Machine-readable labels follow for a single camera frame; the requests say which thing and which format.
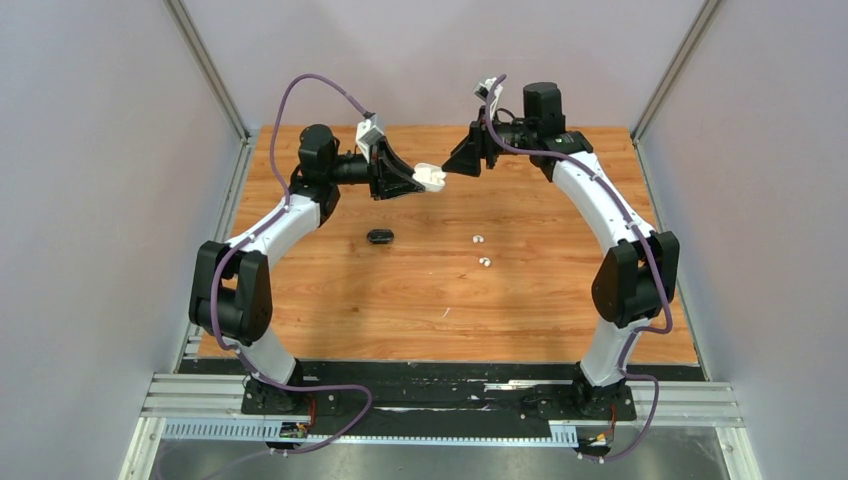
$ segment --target black object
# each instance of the black object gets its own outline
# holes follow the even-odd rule
[[[583,380],[578,378],[571,385],[537,385],[534,393],[539,417],[545,420],[609,420],[610,407],[615,405],[618,420],[636,420],[633,395],[623,380],[595,388]]]
[[[212,278],[229,249],[225,243],[209,241],[197,252],[188,318],[210,335]],[[256,251],[236,252],[227,262],[221,278],[231,279],[235,275],[238,275],[235,289],[218,284],[218,324],[223,336],[249,346],[265,334],[271,323],[273,306],[268,257]]]
[[[672,232],[652,232],[647,238],[668,301],[674,298],[680,243]],[[621,241],[610,248],[592,282],[592,300],[601,317],[624,328],[641,318],[654,318],[662,302],[645,250],[639,241]]]
[[[303,365],[295,360],[294,371],[286,385],[303,386]],[[241,412],[252,415],[294,415],[305,412],[304,394],[281,390],[252,376],[244,384]]]
[[[479,177],[482,172],[480,160],[486,160],[486,168],[495,168],[498,155],[511,154],[505,151],[487,131],[486,108],[480,107],[477,120],[471,122],[468,135],[451,151],[451,156],[442,165],[445,172]],[[565,129],[562,113],[562,93],[555,83],[531,83],[524,87],[524,118],[513,118],[501,122],[492,121],[495,134],[510,146],[525,150],[548,150],[570,155],[593,151],[592,145],[578,131]],[[534,165],[541,168],[551,181],[555,159],[531,157]]]
[[[339,154],[339,140],[330,127],[311,125],[300,134],[297,155],[300,164],[292,174],[292,192],[321,205],[322,224],[339,201],[338,185],[368,184],[375,200],[424,191],[424,186],[412,178],[415,170],[397,156],[385,136],[372,148],[372,158],[368,159],[350,151]]]
[[[395,234],[387,228],[375,228],[374,230],[369,231],[365,238],[368,239],[368,243],[386,245],[392,243],[395,239]]]
[[[571,384],[569,403],[572,403],[583,415],[609,416],[610,405],[615,405],[616,413],[621,420],[633,420],[636,418],[636,410],[633,407],[633,395],[630,392],[630,387],[625,386],[625,379],[607,385],[604,387],[596,387],[589,383],[589,379],[583,374],[580,368],[580,362],[574,366],[574,382]],[[630,406],[625,406],[624,402],[630,399]]]

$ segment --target metal post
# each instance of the metal post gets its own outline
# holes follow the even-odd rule
[[[200,34],[197,33],[197,29],[191,21],[191,16],[189,16],[185,4],[183,4],[182,0],[164,1],[168,10],[171,12],[171,16],[174,18],[174,23],[177,24],[180,33],[182,33],[189,50],[191,50],[192,55],[194,55],[195,60],[197,60],[200,70],[203,71],[203,76],[205,76],[206,81],[209,82],[209,87],[212,88],[215,98],[217,98],[218,103],[221,104],[221,108],[224,110],[227,120],[229,120],[230,125],[233,127],[233,130],[235,130],[236,135],[239,136],[242,142],[246,142],[250,136],[250,132],[245,126],[244,120],[241,118],[235,102],[233,102],[232,97],[230,97],[229,92],[227,92],[227,88],[224,86],[224,82],[221,80],[218,70],[215,69],[215,64],[212,63],[212,58],[209,56],[209,52],[203,45],[203,41],[200,39]]]
[[[689,60],[692,51],[704,35],[704,32],[707,30],[710,21],[713,19],[722,2],[723,0],[704,1],[704,4],[701,6],[701,10],[695,17],[695,21],[692,23],[692,26],[689,27],[689,31],[686,33],[686,36],[683,37],[683,42],[680,44],[680,48],[677,49],[677,53],[674,54],[671,64],[668,66],[668,69],[666,69],[665,75],[663,75],[662,80],[660,80],[660,84],[657,85],[657,89],[648,101],[648,106],[645,107],[645,111],[642,112],[642,116],[639,117],[636,127],[630,133],[630,138],[633,139],[634,145],[638,144],[645,135],[645,132],[654,120],[654,116],[659,110],[660,105],[662,105],[666,95],[668,95],[672,85],[674,85],[677,76],[680,74],[684,65],[686,65],[686,61]]]

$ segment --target black strip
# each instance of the black strip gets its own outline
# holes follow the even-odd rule
[[[336,362],[302,360],[304,375],[351,383],[365,379],[439,379],[441,381],[486,379],[490,383],[509,380],[573,380],[573,363],[443,363],[443,362]],[[661,381],[704,382],[698,366],[628,365],[630,373],[649,374]],[[244,375],[245,369],[234,358],[184,360],[179,373],[207,375]]]

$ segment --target cable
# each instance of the cable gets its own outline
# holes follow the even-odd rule
[[[283,208],[281,208],[276,215],[268,219],[267,222],[256,227],[256,230],[253,232],[253,235],[255,236],[261,235],[262,232],[267,230],[271,225],[274,224],[274,222],[279,220],[280,217],[282,217],[283,214],[288,211],[289,205],[291,204],[291,191],[289,190],[288,185],[286,185],[285,179],[280,174],[280,170],[277,168],[277,158],[274,153],[274,150],[277,145],[277,133],[280,130],[280,122],[283,118],[283,111],[286,108],[286,102],[289,99],[289,94],[291,93],[295,85],[306,79],[318,80],[332,87],[343,97],[345,97],[345,99],[347,99],[347,101],[350,102],[351,105],[353,105],[353,108],[355,108],[357,112],[359,112],[363,116],[368,114],[368,110],[366,110],[365,107],[363,107],[362,104],[359,103],[359,101],[353,97],[353,95],[350,95],[338,83],[330,80],[329,78],[323,75],[318,75],[315,73],[305,73],[303,75],[295,77],[295,79],[292,80],[291,83],[289,83],[288,87],[286,87],[286,91],[283,93],[282,100],[280,100],[280,108],[277,110],[277,118],[274,120],[274,130],[271,131],[270,151],[271,170],[274,172],[274,176],[277,177],[277,181],[280,182],[280,186],[283,187],[284,205]],[[234,350],[236,347],[234,345],[227,345],[226,343],[224,343],[224,338],[221,336],[221,327],[218,321],[218,284],[221,281],[221,276],[223,275],[224,267],[226,266],[227,262],[230,261],[230,259],[233,257],[233,255],[235,255],[238,250],[241,250],[241,248],[244,247],[250,241],[249,239],[250,237],[245,237],[245,240],[243,240],[239,245],[234,246],[232,249],[230,249],[230,251],[228,251],[224,255],[224,257],[221,259],[221,262],[218,264],[218,267],[215,269],[215,274],[212,277],[212,292],[210,295],[210,317],[212,319],[212,333],[215,336],[215,341],[218,343],[218,347],[220,347],[224,351]]]
[[[510,112],[509,110],[507,110],[505,108],[499,108],[499,109],[495,110],[495,118],[496,119],[497,119],[499,113],[505,113],[505,114],[509,115],[510,120],[515,120],[515,114]]]
[[[277,111],[277,118],[274,121],[274,130],[271,133],[271,151],[270,151],[271,170],[273,170],[274,176],[277,177],[277,181],[279,181],[280,185],[283,187],[283,193],[284,193],[283,208],[281,208],[279,210],[279,212],[277,212],[274,216],[269,218],[267,222],[264,222],[261,225],[259,225],[258,227],[256,227],[256,230],[253,231],[252,235],[249,235],[249,236],[246,236],[245,238],[243,238],[236,245],[233,245],[232,248],[230,248],[230,250],[227,251],[227,253],[224,254],[223,258],[221,258],[221,261],[218,263],[218,266],[215,268],[215,273],[212,277],[212,289],[211,289],[211,295],[210,295],[210,300],[211,300],[210,317],[211,317],[211,321],[212,321],[212,333],[215,336],[215,341],[218,343],[218,346],[221,347],[221,349],[223,349],[223,350],[236,350],[236,355],[238,356],[239,360],[241,360],[241,362],[245,366],[245,368],[247,368],[247,370],[255,378],[257,378],[259,381],[267,383],[267,384],[269,384],[273,387],[279,388],[280,390],[285,390],[285,391],[289,391],[289,392],[306,393],[306,392],[322,392],[322,391],[335,391],[335,390],[357,390],[357,391],[364,393],[365,396],[367,397],[365,407],[363,407],[362,411],[360,411],[359,414],[357,414],[356,417],[354,417],[353,420],[351,420],[350,423],[345,425],[345,427],[342,428],[341,430],[339,430],[336,434],[330,436],[329,438],[327,438],[324,441],[321,441],[321,442],[316,443],[314,445],[309,445],[308,447],[304,447],[304,448],[300,448],[300,449],[296,449],[296,450],[284,450],[283,452],[286,455],[314,452],[315,450],[324,448],[327,445],[329,445],[330,443],[336,441],[339,437],[341,437],[342,435],[347,433],[347,431],[350,430],[357,422],[359,422],[359,420],[361,420],[362,417],[365,416],[365,414],[371,408],[371,404],[373,402],[373,396],[371,394],[371,391],[368,390],[367,387],[362,386],[362,385],[326,385],[326,386],[316,386],[316,387],[293,387],[293,386],[290,386],[290,385],[284,385],[282,383],[279,383],[279,382],[277,382],[277,381],[275,381],[275,380],[273,380],[269,377],[266,377],[264,374],[262,374],[262,372],[260,372],[256,368],[256,366],[253,365],[250,362],[250,360],[247,357],[245,357],[238,350],[238,347],[236,345],[227,345],[224,342],[224,337],[221,335],[220,319],[218,317],[218,285],[221,283],[221,277],[223,275],[224,268],[226,267],[226,265],[230,261],[230,259],[233,257],[233,255],[236,254],[236,252],[238,252],[239,250],[244,248],[244,246],[247,245],[248,243],[250,243],[250,241],[253,238],[255,238],[258,235],[261,235],[265,230],[267,230],[271,225],[273,225],[274,222],[279,220],[288,211],[289,205],[291,204],[291,191],[289,190],[288,185],[286,185],[285,179],[283,179],[282,175],[280,175],[280,171],[277,169],[276,158],[275,158],[275,155],[274,155],[274,148],[276,146],[276,141],[277,141],[277,132],[280,129],[280,121],[283,117],[283,110],[285,109],[286,101],[288,100],[289,94],[291,93],[291,91],[292,91],[292,89],[294,88],[295,85],[297,85],[300,81],[305,80],[307,78],[319,80],[319,81],[329,85],[330,87],[334,88],[336,91],[338,91],[340,94],[342,94],[342,96],[344,96],[348,100],[348,102],[350,102],[350,104],[353,105],[353,107],[360,114],[362,114],[363,116],[368,115],[368,111],[365,109],[365,107],[363,107],[362,104],[360,104],[355,98],[353,98],[352,95],[348,94],[337,83],[333,82],[332,80],[330,80],[330,79],[328,79],[328,78],[326,78],[322,75],[307,73],[307,74],[300,75],[300,76],[296,77],[294,80],[292,80],[292,82],[289,84],[289,86],[286,87],[285,93],[283,93],[283,99],[280,101],[280,108]],[[224,470],[227,470],[229,468],[232,468],[235,465],[241,464],[242,462],[251,460],[253,458],[257,458],[257,457],[265,455],[265,454],[266,454],[266,452],[262,451],[262,452],[257,452],[257,453],[253,453],[253,454],[247,455],[245,457],[242,457],[242,458],[226,465],[225,467],[219,469],[218,471],[214,472],[213,474],[211,474],[207,477],[204,477],[204,480],[214,478],[214,477],[218,476]]]
[[[639,432],[639,436],[636,437],[636,440],[634,440],[633,443],[630,444],[627,448],[625,448],[622,452],[619,452],[615,455],[609,455],[609,456],[606,456],[606,457],[595,457],[595,456],[592,456],[592,455],[584,455],[586,458],[589,458],[590,460],[597,461],[599,463],[604,462],[604,461],[618,460],[618,459],[624,458],[627,455],[629,455],[633,450],[636,449],[637,446],[639,446],[640,443],[642,443],[642,441],[645,438],[645,434],[648,431],[648,428],[651,426],[651,422],[654,420],[654,415],[656,414],[656,411],[657,411],[657,403],[659,402],[659,394],[660,394],[660,383],[659,383],[659,381],[651,375],[635,375],[635,374],[627,373],[627,369],[626,369],[624,364],[625,364],[625,359],[627,358],[627,352],[630,351],[630,348],[633,346],[633,342],[636,341],[636,337],[638,336],[639,333],[651,332],[651,333],[658,333],[658,334],[665,335],[665,334],[667,334],[671,331],[672,326],[673,326],[673,321],[672,321],[672,318],[671,318],[671,307],[669,306],[668,296],[665,294],[665,287],[663,286],[662,278],[660,277],[659,268],[657,268],[657,263],[654,260],[653,254],[651,253],[651,246],[648,244],[648,241],[645,239],[645,236],[639,230],[639,227],[633,223],[633,216],[630,214],[629,209],[627,207],[625,207],[624,202],[622,202],[622,200],[618,197],[618,195],[616,195],[615,190],[613,190],[612,186],[609,183],[607,183],[603,178],[595,175],[595,172],[591,168],[586,166],[583,162],[577,160],[576,158],[574,158],[570,155],[566,155],[564,153],[559,153],[559,152],[547,151],[547,150],[525,150],[525,149],[521,149],[521,148],[515,148],[511,145],[508,145],[506,142],[504,142],[504,140],[500,137],[500,135],[497,135],[497,133],[495,132],[495,129],[494,129],[492,123],[491,123],[491,120],[490,120],[492,118],[492,115],[491,115],[492,102],[494,101],[495,90],[498,88],[498,86],[501,83],[503,83],[504,80],[506,80],[506,74],[502,74],[499,77],[497,77],[497,79],[495,79],[495,82],[492,84],[492,86],[489,87],[489,93],[486,95],[486,115],[484,116],[484,118],[486,119],[486,121],[489,124],[489,128],[487,128],[487,130],[489,131],[489,135],[492,137],[492,140],[494,140],[494,142],[496,144],[498,144],[498,146],[501,147],[502,149],[506,150],[507,152],[511,152],[511,153],[514,153],[514,154],[517,154],[517,155],[553,157],[553,158],[556,158],[558,160],[568,162],[571,165],[574,165],[575,167],[577,167],[580,170],[582,170],[583,172],[585,172],[586,175],[588,175],[590,179],[594,180],[598,185],[600,185],[600,187],[604,189],[604,191],[607,193],[607,195],[609,195],[610,199],[613,201],[616,208],[618,208],[622,217],[624,217],[624,221],[628,223],[631,230],[633,231],[633,234],[636,235],[636,238],[639,240],[639,243],[642,245],[642,249],[645,251],[645,257],[648,261],[648,267],[651,270],[651,276],[654,279],[654,284],[656,285],[657,292],[659,293],[659,296],[660,296],[660,302],[662,303],[663,313],[665,313],[665,320],[666,320],[665,327],[656,328],[656,327],[651,327],[651,326],[644,326],[644,327],[634,328],[633,332],[631,332],[631,334],[630,334],[630,337],[627,339],[627,342],[625,343],[624,348],[621,350],[621,354],[618,357],[618,368],[621,371],[624,378],[626,378],[628,380],[651,381],[654,384],[654,399],[653,399],[653,402],[651,403],[651,411],[650,411],[650,413],[648,413],[648,417],[645,420],[645,426],[642,428],[642,431]]]
[[[279,110],[277,110],[277,119],[274,121],[274,130],[271,131],[271,152],[270,152],[271,170],[274,172],[274,176],[277,177],[277,181],[280,182],[280,185],[282,185],[282,187],[283,187],[283,192],[285,193],[285,197],[286,197],[286,206],[288,206],[288,204],[289,204],[291,192],[289,192],[289,187],[286,185],[285,179],[283,179],[283,176],[280,174],[280,171],[277,169],[277,158],[276,158],[276,155],[274,153],[274,147],[276,147],[276,145],[277,145],[277,132],[280,129],[280,120],[283,118],[283,110],[286,108],[286,101],[288,101],[288,99],[289,99],[289,94],[291,93],[291,91],[292,91],[292,89],[294,88],[295,85],[300,83],[302,80],[306,80],[307,78],[310,78],[312,80],[318,80],[318,81],[324,83],[325,85],[332,87],[337,92],[342,94],[342,96],[345,97],[345,99],[347,99],[347,101],[350,102],[351,105],[353,105],[353,108],[355,108],[356,111],[359,112],[363,117],[368,115],[368,110],[366,110],[365,107],[363,107],[362,104],[359,103],[359,101],[357,101],[355,98],[353,98],[353,95],[347,93],[347,91],[345,89],[343,89],[338,83],[330,80],[329,78],[327,78],[323,75],[318,75],[318,74],[315,74],[315,73],[304,73],[303,75],[295,77],[295,79],[292,80],[291,83],[289,83],[289,86],[286,87],[286,91],[283,93],[283,99],[280,100],[280,108],[279,108]]]

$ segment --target metal floor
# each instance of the metal floor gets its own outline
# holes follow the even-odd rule
[[[616,429],[617,451],[636,428]],[[163,441],[161,480],[195,480],[264,444],[232,441]],[[150,477],[157,478],[157,469]],[[402,479],[729,479],[715,429],[652,427],[630,457],[605,465],[578,460],[572,450],[550,447],[330,445],[303,456],[262,457],[215,479],[402,480]]]

